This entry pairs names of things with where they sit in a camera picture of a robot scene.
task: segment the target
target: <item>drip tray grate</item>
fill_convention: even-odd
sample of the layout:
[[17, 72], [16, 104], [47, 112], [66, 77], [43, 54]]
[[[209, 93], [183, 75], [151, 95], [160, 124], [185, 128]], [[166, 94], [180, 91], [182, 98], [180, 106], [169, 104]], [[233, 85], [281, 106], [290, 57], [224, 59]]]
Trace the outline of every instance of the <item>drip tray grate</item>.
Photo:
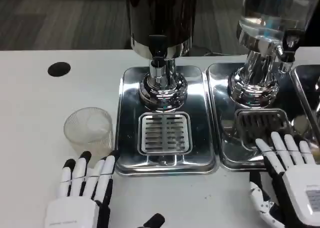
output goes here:
[[235, 118], [242, 144], [249, 150], [256, 147], [257, 138], [273, 147], [271, 132], [282, 136], [292, 133], [287, 114], [282, 109], [238, 109]]
[[139, 152], [143, 155], [186, 154], [192, 149], [190, 118], [184, 112], [144, 113], [139, 118]]

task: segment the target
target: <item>white robotic hand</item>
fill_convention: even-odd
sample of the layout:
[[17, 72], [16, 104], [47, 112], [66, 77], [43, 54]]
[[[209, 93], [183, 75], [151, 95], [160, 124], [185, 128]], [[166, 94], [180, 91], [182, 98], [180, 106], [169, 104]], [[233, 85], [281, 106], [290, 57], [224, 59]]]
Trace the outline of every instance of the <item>white robotic hand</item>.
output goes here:
[[85, 151], [77, 162], [69, 159], [62, 169], [57, 199], [50, 202], [45, 228], [107, 228], [115, 163], [119, 156], [112, 151], [99, 160], [89, 177], [87, 165], [91, 153]]
[[306, 141], [299, 148], [294, 138], [286, 134], [284, 142], [277, 132], [271, 133], [272, 150], [262, 139], [256, 139], [279, 205], [263, 190], [261, 176], [250, 172], [250, 197], [254, 207], [273, 228], [320, 227], [320, 166]]

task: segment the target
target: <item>clear plastic cup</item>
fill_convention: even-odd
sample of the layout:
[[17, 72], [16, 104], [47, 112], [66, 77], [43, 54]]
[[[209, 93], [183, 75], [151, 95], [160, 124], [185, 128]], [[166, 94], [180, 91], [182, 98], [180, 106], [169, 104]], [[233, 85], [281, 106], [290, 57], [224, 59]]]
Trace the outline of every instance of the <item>clear plastic cup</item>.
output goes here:
[[87, 107], [77, 110], [66, 119], [63, 132], [77, 155], [91, 152], [89, 167], [113, 150], [112, 119], [103, 109]]

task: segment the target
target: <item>label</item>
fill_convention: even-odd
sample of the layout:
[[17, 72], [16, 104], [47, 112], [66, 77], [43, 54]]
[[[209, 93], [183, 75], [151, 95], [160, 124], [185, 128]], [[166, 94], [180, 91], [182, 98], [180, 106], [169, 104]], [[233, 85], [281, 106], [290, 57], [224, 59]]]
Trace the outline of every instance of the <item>label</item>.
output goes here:
[[320, 212], [320, 189], [307, 190], [306, 195], [313, 212]]

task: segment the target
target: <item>floor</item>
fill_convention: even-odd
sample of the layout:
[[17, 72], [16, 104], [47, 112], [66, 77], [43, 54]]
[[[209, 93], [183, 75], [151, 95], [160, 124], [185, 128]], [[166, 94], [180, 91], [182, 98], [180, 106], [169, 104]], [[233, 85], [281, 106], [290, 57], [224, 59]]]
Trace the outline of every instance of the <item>floor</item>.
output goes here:
[[[194, 55], [246, 54], [242, 0], [197, 0]], [[130, 49], [125, 0], [0, 0], [0, 50]]]

